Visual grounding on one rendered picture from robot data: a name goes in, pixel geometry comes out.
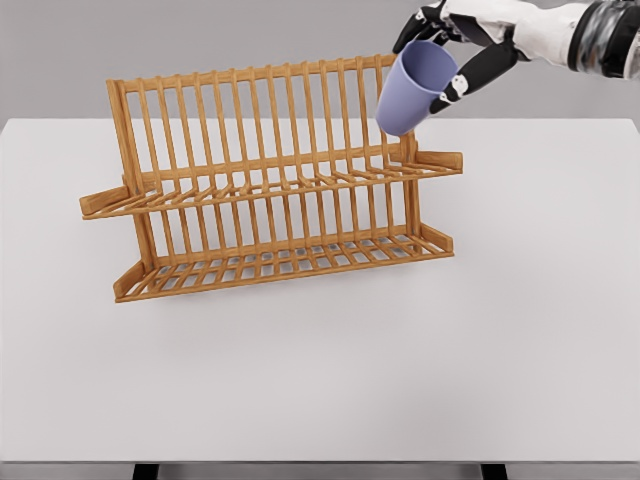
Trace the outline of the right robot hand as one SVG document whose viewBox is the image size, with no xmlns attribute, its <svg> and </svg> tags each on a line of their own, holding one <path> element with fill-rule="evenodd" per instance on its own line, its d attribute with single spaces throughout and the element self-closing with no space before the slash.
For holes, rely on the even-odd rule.
<svg viewBox="0 0 640 480">
<path fill-rule="evenodd" d="M 510 15 L 514 12 L 512 7 L 481 0 L 439 0 L 410 16 L 394 44 L 395 54 L 412 40 L 432 40 L 438 45 L 449 40 L 470 42 L 483 48 L 432 101 L 430 113 L 436 114 L 480 90 L 525 58 L 513 41 L 515 19 Z"/>
</svg>

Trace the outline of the wooden two-tier dish rack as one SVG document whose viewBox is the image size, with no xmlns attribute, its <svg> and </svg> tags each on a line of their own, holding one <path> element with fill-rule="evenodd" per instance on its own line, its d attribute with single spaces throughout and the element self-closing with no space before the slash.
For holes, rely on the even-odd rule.
<svg viewBox="0 0 640 480">
<path fill-rule="evenodd" d="M 122 183 L 80 206 L 134 222 L 140 258 L 116 301 L 451 256 L 451 237 L 421 218 L 419 186 L 461 173 L 463 158 L 379 129 L 393 61 L 109 81 Z"/>
</svg>

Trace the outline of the lavender plastic cup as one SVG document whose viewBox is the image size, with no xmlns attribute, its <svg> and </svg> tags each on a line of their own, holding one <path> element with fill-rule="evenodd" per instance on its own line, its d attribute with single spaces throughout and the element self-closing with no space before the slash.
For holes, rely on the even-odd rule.
<svg viewBox="0 0 640 480">
<path fill-rule="evenodd" d="M 459 67 L 443 47 L 429 40 L 409 42 L 395 59 L 384 82 L 376 121 L 387 134 L 402 136 L 429 115 Z"/>
</svg>

